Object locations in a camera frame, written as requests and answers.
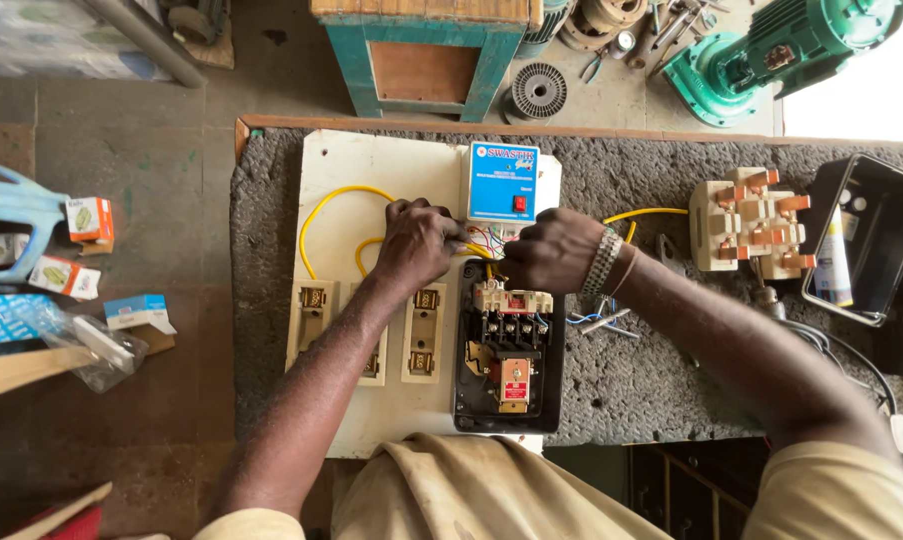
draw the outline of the green electric motor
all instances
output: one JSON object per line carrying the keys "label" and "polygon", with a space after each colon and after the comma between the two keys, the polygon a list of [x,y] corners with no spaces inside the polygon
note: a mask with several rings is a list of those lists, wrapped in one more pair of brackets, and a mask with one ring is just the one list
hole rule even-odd
{"label": "green electric motor", "polygon": [[775,0],[755,12],[745,36],[706,35],[674,55],[664,77],[699,120],[730,128],[757,112],[770,82],[783,84],[780,99],[828,79],[901,19],[903,0]]}

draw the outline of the wooden stool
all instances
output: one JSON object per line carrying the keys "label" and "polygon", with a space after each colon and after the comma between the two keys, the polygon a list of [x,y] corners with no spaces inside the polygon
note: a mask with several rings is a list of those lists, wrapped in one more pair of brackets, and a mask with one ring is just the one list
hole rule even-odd
{"label": "wooden stool", "polygon": [[542,0],[311,0],[358,116],[382,109],[481,122]]}

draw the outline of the orange product box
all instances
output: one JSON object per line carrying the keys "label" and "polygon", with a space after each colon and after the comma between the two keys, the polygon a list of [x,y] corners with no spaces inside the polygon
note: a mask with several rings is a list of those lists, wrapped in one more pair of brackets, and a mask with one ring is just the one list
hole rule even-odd
{"label": "orange product box", "polygon": [[114,240],[111,202],[101,197],[69,199],[68,230],[72,242],[108,244]]}
{"label": "orange product box", "polygon": [[79,300],[98,298],[101,271],[85,268],[70,260],[43,254],[37,260],[28,283],[40,289],[66,294]]}

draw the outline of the pliers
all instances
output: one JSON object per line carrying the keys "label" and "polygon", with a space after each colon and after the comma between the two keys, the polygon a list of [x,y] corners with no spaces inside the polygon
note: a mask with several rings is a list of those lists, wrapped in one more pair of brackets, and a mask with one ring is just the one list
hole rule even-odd
{"label": "pliers", "polygon": [[601,65],[604,62],[605,57],[610,52],[609,47],[611,47],[611,43],[602,47],[600,51],[596,51],[595,54],[597,56],[594,57],[594,59],[591,61],[591,64],[589,64],[588,67],[585,68],[585,71],[581,72],[581,78],[584,79],[585,76],[588,75],[589,70],[591,68],[594,68],[594,71],[591,72],[591,76],[588,78],[588,80],[585,80],[586,85],[590,85],[591,81],[594,81],[594,78],[598,76],[598,72],[601,71]]}

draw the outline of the metal bracket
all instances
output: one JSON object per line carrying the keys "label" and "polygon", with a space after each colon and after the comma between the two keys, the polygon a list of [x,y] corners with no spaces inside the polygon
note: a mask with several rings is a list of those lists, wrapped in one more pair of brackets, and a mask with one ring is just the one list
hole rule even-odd
{"label": "metal bracket", "polygon": [[685,264],[678,257],[678,248],[671,243],[671,239],[664,234],[658,235],[658,258],[668,270],[679,276],[685,277]]}

